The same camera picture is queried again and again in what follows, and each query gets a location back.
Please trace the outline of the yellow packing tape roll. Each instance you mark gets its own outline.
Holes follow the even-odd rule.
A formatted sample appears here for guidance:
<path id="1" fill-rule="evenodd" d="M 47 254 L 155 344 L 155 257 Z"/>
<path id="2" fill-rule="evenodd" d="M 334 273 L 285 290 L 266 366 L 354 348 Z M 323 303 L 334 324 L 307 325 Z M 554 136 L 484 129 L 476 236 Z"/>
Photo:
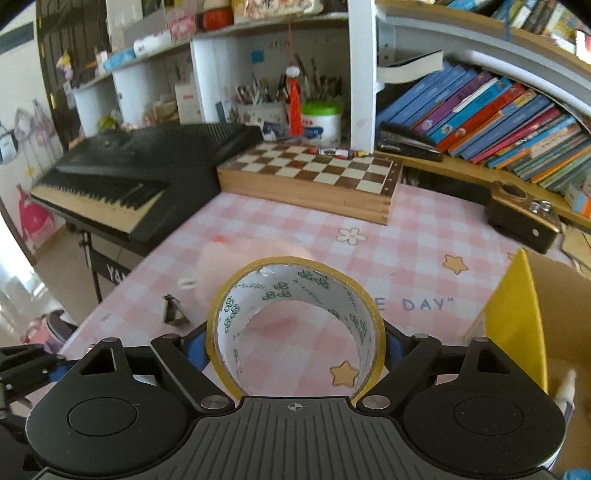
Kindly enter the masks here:
<path id="1" fill-rule="evenodd" d="M 235 281 L 206 321 L 206 350 L 231 396 L 332 387 L 358 401 L 377 385 L 384 321 L 355 280 L 322 263 L 283 258 Z"/>

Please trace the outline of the eyeglass cleaner spray bottle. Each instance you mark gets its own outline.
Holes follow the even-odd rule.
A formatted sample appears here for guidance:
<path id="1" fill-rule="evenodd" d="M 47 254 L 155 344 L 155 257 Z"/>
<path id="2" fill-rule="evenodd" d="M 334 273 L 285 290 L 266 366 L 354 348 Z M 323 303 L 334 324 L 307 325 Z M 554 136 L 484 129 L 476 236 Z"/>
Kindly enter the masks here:
<path id="1" fill-rule="evenodd" d="M 575 411 L 576 378 L 577 372 L 569 369 L 554 396 L 554 403 L 561 411 L 566 426 L 569 426 Z"/>

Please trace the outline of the blue bag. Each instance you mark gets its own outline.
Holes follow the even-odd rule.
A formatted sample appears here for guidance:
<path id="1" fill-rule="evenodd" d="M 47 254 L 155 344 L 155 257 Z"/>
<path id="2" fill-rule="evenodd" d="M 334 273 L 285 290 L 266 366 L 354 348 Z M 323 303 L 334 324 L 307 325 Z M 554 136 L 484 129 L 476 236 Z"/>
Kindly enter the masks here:
<path id="1" fill-rule="evenodd" d="M 591 480 L 591 471 L 586 468 L 571 468 L 557 476 L 558 480 Z"/>

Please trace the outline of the black binder clip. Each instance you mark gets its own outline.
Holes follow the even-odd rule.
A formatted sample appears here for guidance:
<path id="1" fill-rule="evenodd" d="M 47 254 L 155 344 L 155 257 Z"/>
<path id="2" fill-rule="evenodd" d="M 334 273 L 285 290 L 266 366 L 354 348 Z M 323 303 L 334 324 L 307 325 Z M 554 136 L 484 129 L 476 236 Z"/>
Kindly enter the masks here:
<path id="1" fill-rule="evenodd" d="M 180 327 L 190 323 L 186 313 L 181 306 L 180 301 L 167 294 L 163 297 L 164 300 L 164 312 L 163 312 L 163 323 L 173 327 Z"/>

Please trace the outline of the pink checkered tablecloth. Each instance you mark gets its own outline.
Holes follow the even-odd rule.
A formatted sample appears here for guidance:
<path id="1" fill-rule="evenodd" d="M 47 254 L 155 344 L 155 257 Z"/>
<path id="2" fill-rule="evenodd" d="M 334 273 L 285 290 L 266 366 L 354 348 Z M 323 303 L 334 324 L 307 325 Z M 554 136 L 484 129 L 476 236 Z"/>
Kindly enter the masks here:
<path id="1" fill-rule="evenodd" d="M 527 249 L 490 227 L 480 205 L 410 186 L 381 226 L 339 215 L 222 194 L 149 254 L 82 323 L 63 354 L 82 357 L 116 337 L 140 346 L 168 332 L 164 298 L 191 326 L 204 323 L 221 287 L 235 284 L 221 316 L 231 335 L 242 294 L 253 315 L 233 337 L 242 384 L 259 395 L 344 394 L 332 375 L 360 368 L 370 327 L 335 288 L 345 278 L 408 335 L 460 344 L 499 282 Z"/>

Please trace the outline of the pink plush toy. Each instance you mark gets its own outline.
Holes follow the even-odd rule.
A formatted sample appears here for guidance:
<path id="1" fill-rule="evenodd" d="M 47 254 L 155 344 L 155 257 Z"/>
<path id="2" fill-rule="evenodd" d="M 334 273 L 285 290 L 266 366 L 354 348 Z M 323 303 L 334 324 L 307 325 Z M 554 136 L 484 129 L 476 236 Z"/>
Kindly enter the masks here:
<path id="1" fill-rule="evenodd" d="M 283 258 L 317 260 L 310 249 L 290 237 L 214 236 L 199 250 L 177 286 L 190 292 L 197 305 L 209 313 L 218 305 L 219 295 L 235 285 L 235 278 L 242 279 L 256 268 Z"/>

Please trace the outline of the yellow cardboard box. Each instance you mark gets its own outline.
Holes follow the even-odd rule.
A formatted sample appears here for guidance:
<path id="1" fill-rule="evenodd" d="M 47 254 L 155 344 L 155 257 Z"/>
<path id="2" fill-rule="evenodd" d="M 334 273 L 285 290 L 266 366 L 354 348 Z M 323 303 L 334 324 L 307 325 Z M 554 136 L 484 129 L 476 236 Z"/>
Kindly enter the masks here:
<path id="1" fill-rule="evenodd" d="M 538 253 L 518 250 L 462 341 L 488 337 L 546 392 L 569 369 L 577 399 L 590 399 L 590 280 Z"/>

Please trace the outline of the wooden chessboard box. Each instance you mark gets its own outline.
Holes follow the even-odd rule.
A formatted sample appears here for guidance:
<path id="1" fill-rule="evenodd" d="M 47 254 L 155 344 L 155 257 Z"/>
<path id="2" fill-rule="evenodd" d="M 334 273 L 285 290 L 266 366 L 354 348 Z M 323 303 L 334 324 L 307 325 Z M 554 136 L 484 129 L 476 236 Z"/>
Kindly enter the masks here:
<path id="1" fill-rule="evenodd" d="M 402 173 L 389 157 L 266 142 L 217 167 L 224 192 L 380 225 L 389 222 Z"/>

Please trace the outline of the black Yamaha keyboard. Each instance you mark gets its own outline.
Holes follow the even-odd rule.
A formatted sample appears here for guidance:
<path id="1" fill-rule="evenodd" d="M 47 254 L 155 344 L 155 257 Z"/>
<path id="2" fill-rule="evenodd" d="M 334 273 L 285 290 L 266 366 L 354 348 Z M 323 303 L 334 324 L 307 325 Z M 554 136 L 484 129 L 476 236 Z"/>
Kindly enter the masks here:
<path id="1" fill-rule="evenodd" d="M 218 166 L 262 141 L 242 124 L 114 130 L 70 149 L 30 195 L 80 228 L 149 252 L 221 193 Z"/>

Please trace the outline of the black wooden pen holder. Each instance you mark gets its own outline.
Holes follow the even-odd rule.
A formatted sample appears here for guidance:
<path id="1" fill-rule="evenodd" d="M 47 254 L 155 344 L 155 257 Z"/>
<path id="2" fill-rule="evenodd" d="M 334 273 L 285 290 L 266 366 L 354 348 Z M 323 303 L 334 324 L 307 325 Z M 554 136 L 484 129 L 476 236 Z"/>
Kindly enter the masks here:
<path id="1" fill-rule="evenodd" d="M 517 185 L 491 184 L 485 208 L 488 223 L 540 254 L 546 254 L 562 232 L 561 221 L 547 200 L 538 199 Z"/>

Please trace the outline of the white green-lid jar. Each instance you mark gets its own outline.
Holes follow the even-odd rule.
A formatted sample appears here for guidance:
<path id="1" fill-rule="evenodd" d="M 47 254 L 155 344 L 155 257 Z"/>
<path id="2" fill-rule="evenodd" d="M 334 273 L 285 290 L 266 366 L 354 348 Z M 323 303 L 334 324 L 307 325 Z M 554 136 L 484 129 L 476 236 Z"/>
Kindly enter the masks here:
<path id="1" fill-rule="evenodd" d="M 308 101 L 301 105 L 304 141 L 320 148 L 337 148 L 342 140 L 342 102 Z"/>

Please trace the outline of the red tassel ornament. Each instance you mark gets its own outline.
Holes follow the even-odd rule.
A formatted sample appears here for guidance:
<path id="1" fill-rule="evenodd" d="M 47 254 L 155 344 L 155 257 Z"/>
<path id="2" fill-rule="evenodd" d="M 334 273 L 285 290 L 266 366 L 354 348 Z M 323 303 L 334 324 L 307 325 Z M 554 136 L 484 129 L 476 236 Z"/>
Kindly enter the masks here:
<path id="1" fill-rule="evenodd" d="M 290 64 L 286 69 L 287 86 L 290 92 L 290 135 L 293 137 L 301 137 L 304 135 L 304 125 L 301 121 L 301 100 L 300 91 L 298 90 L 298 76 L 300 76 L 301 69 L 297 65 L 296 50 L 294 50 L 294 36 L 291 30 L 291 23 L 287 22 L 287 47 L 290 52 Z"/>

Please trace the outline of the row of colourful books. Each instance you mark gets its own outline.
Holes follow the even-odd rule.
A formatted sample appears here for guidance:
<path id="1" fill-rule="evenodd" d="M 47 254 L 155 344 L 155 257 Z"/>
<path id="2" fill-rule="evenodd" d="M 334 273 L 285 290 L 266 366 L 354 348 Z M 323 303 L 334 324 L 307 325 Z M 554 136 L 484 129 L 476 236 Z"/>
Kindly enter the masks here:
<path id="1" fill-rule="evenodd" d="M 590 214 L 590 125 L 526 83 L 461 63 L 381 67 L 376 134 L 383 122 L 432 138 L 449 156 L 562 196 Z"/>

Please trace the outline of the pen cup with pens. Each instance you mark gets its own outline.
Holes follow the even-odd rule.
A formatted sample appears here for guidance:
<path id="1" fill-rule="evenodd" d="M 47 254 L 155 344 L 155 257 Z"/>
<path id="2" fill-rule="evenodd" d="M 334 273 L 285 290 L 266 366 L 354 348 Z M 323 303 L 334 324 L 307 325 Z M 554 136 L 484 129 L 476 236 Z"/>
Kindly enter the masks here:
<path id="1" fill-rule="evenodd" d="M 305 126 L 311 125 L 313 117 L 341 114 L 344 90 L 342 76 L 321 75 L 315 58 L 311 58 L 310 66 L 311 69 L 307 70 L 301 56 L 295 54 L 294 65 L 288 67 L 297 74 L 295 87 L 300 99 L 301 121 Z M 290 121 L 290 103 L 291 84 L 287 72 L 280 75 L 274 92 L 269 81 L 253 76 L 252 82 L 235 88 L 235 99 L 224 106 L 217 104 L 218 109 L 225 108 L 224 113 L 218 113 L 218 118 L 228 123 L 284 125 Z"/>

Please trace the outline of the white bookshelf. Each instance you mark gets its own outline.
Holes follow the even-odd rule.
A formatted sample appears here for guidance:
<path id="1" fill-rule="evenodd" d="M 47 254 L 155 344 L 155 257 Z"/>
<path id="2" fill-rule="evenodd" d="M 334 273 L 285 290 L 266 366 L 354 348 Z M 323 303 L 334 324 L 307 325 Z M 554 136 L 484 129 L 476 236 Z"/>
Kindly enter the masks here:
<path id="1" fill-rule="evenodd" d="M 582 117 L 590 113 L 590 68 L 548 38 L 462 10 L 416 1 L 353 1 L 346 11 L 243 21 L 200 32 L 129 62 L 73 92 L 82 129 L 118 111 L 138 124 L 145 107 L 173 92 L 173 59 L 188 52 L 202 120 L 252 80 L 276 81 L 294 60 L 344 81 L 346 134 L 356 150 L 374 147 L 378 92 L 390 62 L 442 51 L 447 59 L 485 67 L 536 88 Z"/>

